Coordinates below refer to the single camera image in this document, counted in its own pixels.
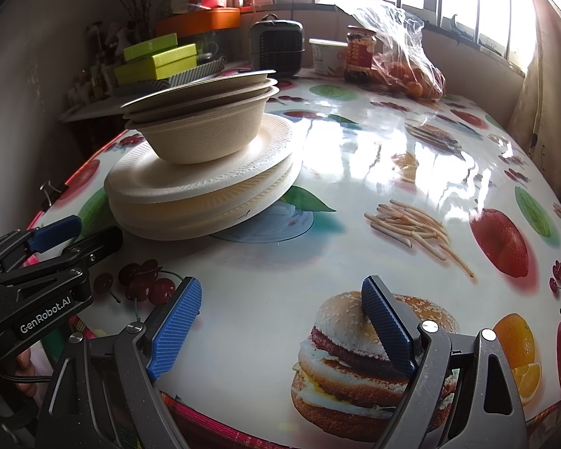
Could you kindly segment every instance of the jar label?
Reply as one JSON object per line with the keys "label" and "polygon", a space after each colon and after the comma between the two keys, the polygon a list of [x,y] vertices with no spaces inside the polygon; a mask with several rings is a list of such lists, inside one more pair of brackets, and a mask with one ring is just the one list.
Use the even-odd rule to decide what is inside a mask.
{"label": "jar label", "polygon": [[369,46],[364,43],[350,42],[347,47],[345,62],[349,66],[370,69],[372,67],[372,52]]}

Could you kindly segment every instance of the printed hamburger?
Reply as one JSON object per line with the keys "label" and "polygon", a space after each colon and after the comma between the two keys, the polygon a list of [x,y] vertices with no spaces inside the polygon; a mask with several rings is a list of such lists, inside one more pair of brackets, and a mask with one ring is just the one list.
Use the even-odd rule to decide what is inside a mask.
{"label": "printed hamburger", "polygon": [[[421,320],[433,320],[447,332],[459,326],[443,308],[429,300],[395,295]],[[326,300],[318,310],[310,336],[301,344],[291,385],[295,408],[324,432],[375,442],[395,411],[407,378],[396,371],[364,314],[359,291]],[[429,430],[446,420],[456,377],[445,379]]]}

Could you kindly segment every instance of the plastic bag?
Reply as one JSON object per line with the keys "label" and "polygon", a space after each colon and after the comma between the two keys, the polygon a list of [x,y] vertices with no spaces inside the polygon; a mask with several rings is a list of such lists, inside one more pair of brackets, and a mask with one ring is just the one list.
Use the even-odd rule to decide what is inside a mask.
{"label": "plastic bag", "polygon": [[424,23],[419,18],[382,0],[340,0],[336,5],[374,30],[382,42],[382,52],[372,60],[372,88],[404,92],[414,99],[442,97],[444,76],[424,54]]}

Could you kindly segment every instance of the jar lid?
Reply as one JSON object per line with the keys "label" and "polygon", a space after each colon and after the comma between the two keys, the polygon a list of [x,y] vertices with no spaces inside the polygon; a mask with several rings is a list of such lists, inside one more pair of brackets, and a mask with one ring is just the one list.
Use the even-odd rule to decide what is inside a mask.
{"label": "jar lid", "polygon": [[361,32],[364,35],[376,35],[375,30],[370,30],[368,28],[356,27],[355,25],[349,25],[347,28],[350,32],[357,31],[357,32]]}

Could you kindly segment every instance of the paper plate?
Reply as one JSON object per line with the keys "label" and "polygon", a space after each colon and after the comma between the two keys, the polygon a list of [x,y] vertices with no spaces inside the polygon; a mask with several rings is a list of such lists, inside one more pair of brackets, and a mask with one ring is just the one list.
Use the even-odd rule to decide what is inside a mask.
{"label": "paper plate", "polygon": [[273,205],[289,190],[289,187],[293,185],[300,170],[301,159],[294,162],[283,177],[278,179],[261,194],[227,213],[200,223],[191,223],[177,228],[163,229],[135,228],[121,222],[119,222],[119,224],[123,229],[126,229],[133,235],[157,241],[175,241],[211,235],[223,229],[230,228],[231,226],[238,225]]}
{"label": "paper plate", "polygon": [[162,229],[205,221],[233,210],[267,190],[286,174],[294,155],[251,179],[208,194],[158,204],[129,204],[110,199],[110,209],[117,221],[136,228]]}
{"label": "paper plate", "polygon": [[134,124],[147,127],[151,122],[174,118],[175,116],[186,115],[189,113],[196,113],[264,94],[270,86],[274,86],[275,84],[277,84],[276,79],[267,79],[264,82],[254,84],[253,86],[234,89],[233,91],[223,92],[221,94],[208,95],[192,101],[183,101],[183,103],[171,104],[171,106],[148,109],[147,111],[142,111],[140,113],[127,113],[123,116],[123,118],[132,120]]}
{"label": "paper plate", "polygon": [[170,106],[171,104],[189,101],[213,94],[233,91],[234,89],[252,86],[264,82],[268,74],[275,73],[274,70],[258,70],[230,76],[215,77],[214,79],[190,82],[176,88],[163,89],[147,96],[138,98],[123,104],[121,109],[125,113],[139,113],[157,107]]}
{"label": "paper plate", "polygon": [[142,143],[112,168],[104,189],[109,198],[133,204],[194,198],[261,174],[287,158],[294,146],[292,123],[265,113],[248,146],[210,162],[171,164],[160,159],[149,143]]}

